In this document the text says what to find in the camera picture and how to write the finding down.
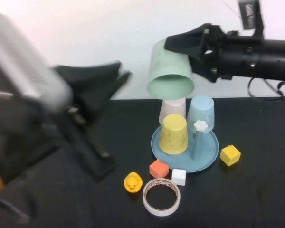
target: yellow cube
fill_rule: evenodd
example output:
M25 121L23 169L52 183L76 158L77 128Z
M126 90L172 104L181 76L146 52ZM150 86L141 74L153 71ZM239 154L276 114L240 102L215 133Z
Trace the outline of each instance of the yellow cube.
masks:
M241 156L241 152L235 148L234 145L228 146L222 149L219 158L227 165L233 165L237 163Z

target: blue post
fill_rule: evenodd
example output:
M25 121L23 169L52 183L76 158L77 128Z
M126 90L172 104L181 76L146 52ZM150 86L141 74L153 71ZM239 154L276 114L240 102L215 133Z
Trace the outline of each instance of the blue post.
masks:
M203 143L204 132L196 131L194 138L194 145L191 158L195 161L198 161L201 157L201 148Z

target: white wall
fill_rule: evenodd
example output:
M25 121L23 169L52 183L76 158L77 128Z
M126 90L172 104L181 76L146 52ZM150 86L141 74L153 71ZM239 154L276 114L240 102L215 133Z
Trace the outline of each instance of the white wall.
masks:
M238 0L0 0L0 12L15 21L49 64L84 66L120 60L134 77L116 98L140 99L150 98L146 90L148 68L151 49L157 41L204 23L221 25L224 31L241 30L237 3ZM285 0L261 3L266 38L285 39ZM194 77L196 89L191 96L247 96L246 78L212 84ZM275 95L262 81L256 81L252 91L256 95Z

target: yellow cup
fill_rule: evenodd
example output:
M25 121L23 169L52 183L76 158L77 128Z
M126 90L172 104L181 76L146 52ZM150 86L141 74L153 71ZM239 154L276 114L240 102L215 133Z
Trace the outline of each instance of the yellow cup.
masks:
M161 126L159 146L165 153L180 154L188 147L187 121L179 114L167 115Z

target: white cube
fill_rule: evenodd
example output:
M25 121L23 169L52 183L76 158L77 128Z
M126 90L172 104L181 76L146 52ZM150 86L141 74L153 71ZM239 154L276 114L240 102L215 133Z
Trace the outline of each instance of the white cube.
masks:
M185 186L186 184L186 171L185 170L172 170L172 179L175 184Z

